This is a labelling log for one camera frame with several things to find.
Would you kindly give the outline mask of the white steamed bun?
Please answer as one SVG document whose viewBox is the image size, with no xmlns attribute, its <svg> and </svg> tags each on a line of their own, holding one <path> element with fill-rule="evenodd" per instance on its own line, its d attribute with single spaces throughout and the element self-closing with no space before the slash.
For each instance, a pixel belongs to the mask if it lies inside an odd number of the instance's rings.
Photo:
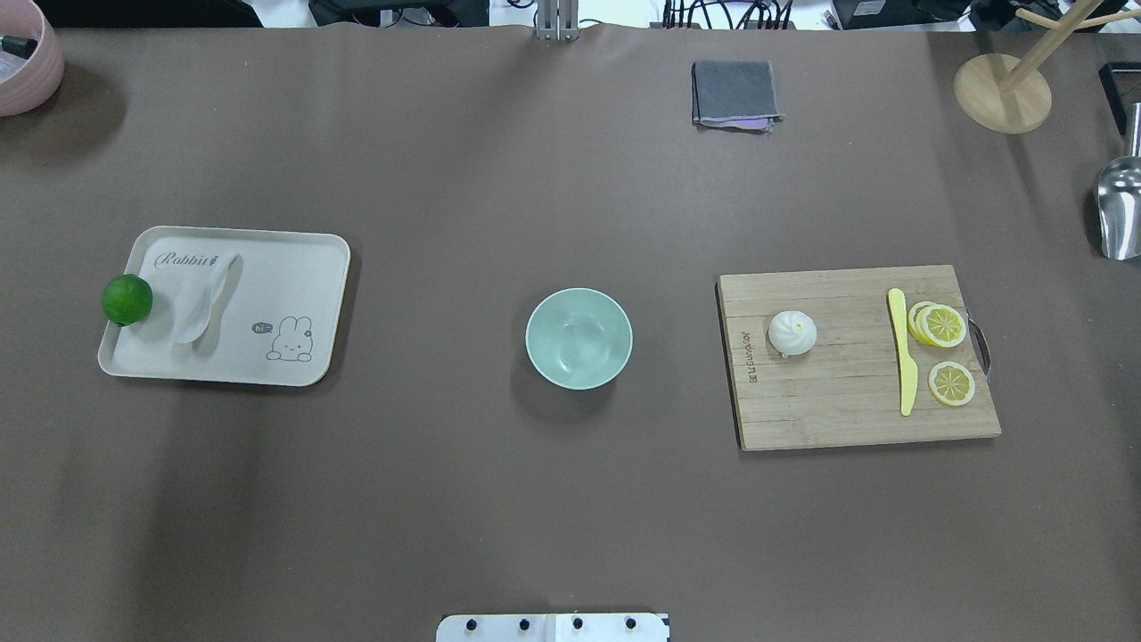
<svg viewBox="0 0 1141 642">
<path fill-rule="evenodd" d="M 817 325 L 802 310 L 783 310 L 768 325 L 768 341 L 783 358 L 809 352 L 817 342 Z"/>
</svg>

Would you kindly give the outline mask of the white ceramic spoon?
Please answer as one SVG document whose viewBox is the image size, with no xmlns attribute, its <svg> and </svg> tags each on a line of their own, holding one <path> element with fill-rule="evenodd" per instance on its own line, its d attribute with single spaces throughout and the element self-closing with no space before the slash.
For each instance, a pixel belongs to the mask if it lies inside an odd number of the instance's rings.
<svg viewBox="0 0 1141 642">
<path fill-rule="evenodd" d="M 228 279 L 228 274 L 233 265 L 240 258 L 238 252 L 228 252 L 219 255 L 212 265 L 204 287 L 195 304 L 192 304 L 187 312 L 184 312 L 183 320 L 176 325 L 173 332 L 175 346 L 189 346 L 202 338 L 213 318 L 215 304 L 222 293 L 222 289 Z"/>
</svg>

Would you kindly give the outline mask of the mint green bowl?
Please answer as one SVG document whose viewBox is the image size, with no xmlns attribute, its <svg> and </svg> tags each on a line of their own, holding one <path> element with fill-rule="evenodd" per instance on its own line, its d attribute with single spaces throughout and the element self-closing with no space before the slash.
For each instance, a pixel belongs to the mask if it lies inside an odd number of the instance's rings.
<svg viewBox="0 0 1141 642">
<path fill-rule="evenodd" d="M 563 289 L 531 312 L 524 333 L 531 365 L 572 391 L 599 389 L 625 368 L 633 328 L 622 304 L 594 289 Z"/>
</svg>

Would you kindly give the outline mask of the pink bowl with ice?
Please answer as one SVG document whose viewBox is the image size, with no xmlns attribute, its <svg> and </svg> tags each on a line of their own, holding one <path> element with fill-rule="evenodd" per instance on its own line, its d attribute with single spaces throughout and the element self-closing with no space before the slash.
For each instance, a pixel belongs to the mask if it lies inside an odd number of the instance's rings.
<svg viewBox="0 0 1141 642">
<path fill-rule="evenodd" d="M 64 57 L 52 24 L 34 1 L 3 1 L 1 33 L 1 115 L 8 117 L 37 109 L 56 94 Z"/>
</svg>

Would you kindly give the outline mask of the grey folded cloth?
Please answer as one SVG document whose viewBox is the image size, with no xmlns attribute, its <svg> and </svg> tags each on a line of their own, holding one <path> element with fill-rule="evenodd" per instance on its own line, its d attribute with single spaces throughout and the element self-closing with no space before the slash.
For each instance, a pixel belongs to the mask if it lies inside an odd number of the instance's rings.
<svg viewBox="0 0 1141 642">
<path fill-rule="evenodd" d="M 785 117 L 770 60 L 696 60 L 690 78 L 694 125 L 770 133 Z"/>
</svg>

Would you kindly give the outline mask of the bamboo cutting board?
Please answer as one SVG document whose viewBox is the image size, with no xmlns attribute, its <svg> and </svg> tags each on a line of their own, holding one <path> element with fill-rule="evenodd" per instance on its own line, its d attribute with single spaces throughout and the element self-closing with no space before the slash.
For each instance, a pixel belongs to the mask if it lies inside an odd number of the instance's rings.
<svg viewBox="0 0 1141 642">
<path fill-rule="evenodd" d="M 903 290 L 907 304 L 929 300 L 965 312 L 949 265 L 718 277 L 718 312 L 743 450 L 1001 434 L 985 369 L 970 340 L 952 349 L 909 341 L 919 387 L 912 414 L 903 417 L 889 289 Z M 809 352 L 783 358 L 768 341 L 768 325 L 783 310 L 802 310 L 815 320 L 817 342 Z M 934 399 L 928 374 L 938 361 L 957 361 L 973 373 L 973 401 L 949 407 Z"/>
</svg>

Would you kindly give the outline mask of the white rabbit tray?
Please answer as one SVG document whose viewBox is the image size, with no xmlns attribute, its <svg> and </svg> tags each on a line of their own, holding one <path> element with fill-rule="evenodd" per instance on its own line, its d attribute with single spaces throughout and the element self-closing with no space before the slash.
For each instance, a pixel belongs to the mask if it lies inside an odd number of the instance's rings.
<svg viewBox="0 0 1141 642">
<path fill-rule="evenodd" d="M 205 334 L 175 346 L 219 255 L 238 252 Z M 351 251 L 321 233 L 159 225 L 135 239 L 127 273 L 153 289 L 133 325 L 103 330 L 98 363 L 110 375 L 171 381 L 309 387 L 327 373 Z"/>
</svg>

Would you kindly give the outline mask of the yellow plastic knife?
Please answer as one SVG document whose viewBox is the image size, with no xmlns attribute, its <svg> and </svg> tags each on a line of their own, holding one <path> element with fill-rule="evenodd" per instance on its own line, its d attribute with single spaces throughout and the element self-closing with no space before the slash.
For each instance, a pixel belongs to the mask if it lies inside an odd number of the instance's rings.
<svg viewBox="0 0 1141 642">
<path fill-rule="evenodd" d="M 887 303 L 892 324 L 895 349 L 899 371 L 899 411 L 903 417 L 912 414 L 919 387 L 919 366 L 909 353 L 907 304 L 900 289 L 889 289 Z"/>
</svg>

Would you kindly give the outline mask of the lemon slice stack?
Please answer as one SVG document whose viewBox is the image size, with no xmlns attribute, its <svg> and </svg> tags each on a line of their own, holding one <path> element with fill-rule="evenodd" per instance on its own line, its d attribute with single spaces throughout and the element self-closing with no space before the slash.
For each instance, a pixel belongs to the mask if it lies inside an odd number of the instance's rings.
<svg viewBox="0 0 1141 642">
<path fill-rule="evenodd" d="M 950 349 L 968 336 L 968 323 L 957 309 L 933 301 L 919 301 L 907 312 L 911 334 L 922 344 Z"/>
</svg>

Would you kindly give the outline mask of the single lemon slice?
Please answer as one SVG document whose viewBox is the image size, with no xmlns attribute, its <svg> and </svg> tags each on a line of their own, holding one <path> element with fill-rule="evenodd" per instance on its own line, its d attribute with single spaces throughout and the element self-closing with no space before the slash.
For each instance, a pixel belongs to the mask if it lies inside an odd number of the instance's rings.
<svg viewBox="0 0 1141 642">
<path fill-rule="evenodd" d="M 949 407 L 968 405 L 976 395 L 973 373 L 957 361 L 936 363 L 929 371 L 926 383 L 934 399 Z"/>
</svg>

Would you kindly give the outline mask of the green lime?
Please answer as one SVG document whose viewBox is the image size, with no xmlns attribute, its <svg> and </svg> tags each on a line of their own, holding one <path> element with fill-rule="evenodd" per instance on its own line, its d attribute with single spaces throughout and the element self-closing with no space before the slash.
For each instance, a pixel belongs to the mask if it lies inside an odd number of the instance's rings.
<svg viewBox="0 0 1141 642">
<path fill-rule="evenodd" d="M 153 308 L 153 289 L 135 274 L 114 277 L 102 291 L 102 310 L 118 326 L 143 320 Z"/>
</svg>

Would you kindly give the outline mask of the wooden mug tree stand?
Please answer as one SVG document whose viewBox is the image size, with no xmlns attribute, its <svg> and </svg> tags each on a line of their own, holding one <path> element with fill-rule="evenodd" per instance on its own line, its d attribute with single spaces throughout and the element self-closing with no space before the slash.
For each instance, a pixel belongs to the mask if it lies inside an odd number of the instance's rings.
<svg viewBox="0 0 1141 642">
<path fill-rule="evenodd" d="M 1098 5 L 1100 1 L 1079 1 L 1060 21 L 1018 9 L 1015 17 L 1043 26 L 1045 33 L 1022 58 L 987 52 L 958 66 L 953 82 L 958 106 L 977 123 L 996 133 L 1026 135 L 1043 125 L 1051 109 L 1052 94 L 1038 68 L 1047 56 L 1077 29 L 1093 29 L 1140 16 L 1135 10 L 1093 18 L 1091 15 Z"/>
</svg>

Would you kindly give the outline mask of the metal scoop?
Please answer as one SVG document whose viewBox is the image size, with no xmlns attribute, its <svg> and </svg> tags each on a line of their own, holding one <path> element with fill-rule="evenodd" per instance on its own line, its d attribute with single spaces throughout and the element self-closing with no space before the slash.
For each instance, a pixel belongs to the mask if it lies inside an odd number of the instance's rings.
<svg viewBox="0 0 1141 642">
<path fill-rule="evenodd" d="M 1126 153 L 1097 174 L 1097 216 L 1107 259 L 1140 255 L 1140 104 L 1128 106 Z"/>
</svg>

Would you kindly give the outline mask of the black tray at edge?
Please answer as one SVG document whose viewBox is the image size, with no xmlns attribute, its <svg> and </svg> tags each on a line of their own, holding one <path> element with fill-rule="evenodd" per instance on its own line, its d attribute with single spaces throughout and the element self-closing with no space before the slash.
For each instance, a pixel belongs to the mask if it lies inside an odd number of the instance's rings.
<svg viewBox="0 0 1141 642">
<path fill-rule="evenodd" d="M 1140 101 L 1140 62 L 1109 60 L 1099 72 L 1118 133 L 1128 133 L 1128 107 Z"/>
</svg>

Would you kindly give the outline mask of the metal tube black cap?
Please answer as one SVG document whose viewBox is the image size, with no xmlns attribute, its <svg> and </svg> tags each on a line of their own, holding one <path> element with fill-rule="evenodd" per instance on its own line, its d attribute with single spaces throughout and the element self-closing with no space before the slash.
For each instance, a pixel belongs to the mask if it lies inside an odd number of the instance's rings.
<svg viewBox="0 0 1141 642">
<path fill-rule="evenodd" d="M 11 36 L 11 34 L 3 34 L 1 36 L 1 49 L 3 49 L 3 52 L 11 54 L 21 58 L 21 60 L 29 60 L 37 52 L 38 47 L 39 40 L 33 36 Z"/>
</svg>

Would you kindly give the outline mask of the aluminium frame post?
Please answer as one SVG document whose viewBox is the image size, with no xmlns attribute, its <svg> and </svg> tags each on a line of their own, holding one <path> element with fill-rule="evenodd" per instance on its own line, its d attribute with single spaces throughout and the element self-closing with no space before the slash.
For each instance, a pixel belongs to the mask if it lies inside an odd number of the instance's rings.
<svg viewBox="0 0 1141 642">
<path fill-rule="evenodd" d="M 578 40 L 578 0 L 535 1 L 535 36 L 539 41 Z"/>
</svg>

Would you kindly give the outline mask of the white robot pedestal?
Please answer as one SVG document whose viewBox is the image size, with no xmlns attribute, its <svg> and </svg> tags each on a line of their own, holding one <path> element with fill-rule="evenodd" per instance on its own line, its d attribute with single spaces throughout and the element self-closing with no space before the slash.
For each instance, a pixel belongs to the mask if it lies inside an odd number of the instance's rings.
<svg viewBox="0 0 1141 642">
<path fill-rule="evenodd" d="M 669 641 L 666 613 L 453 613 L 436 641 Z"/>
</svg>

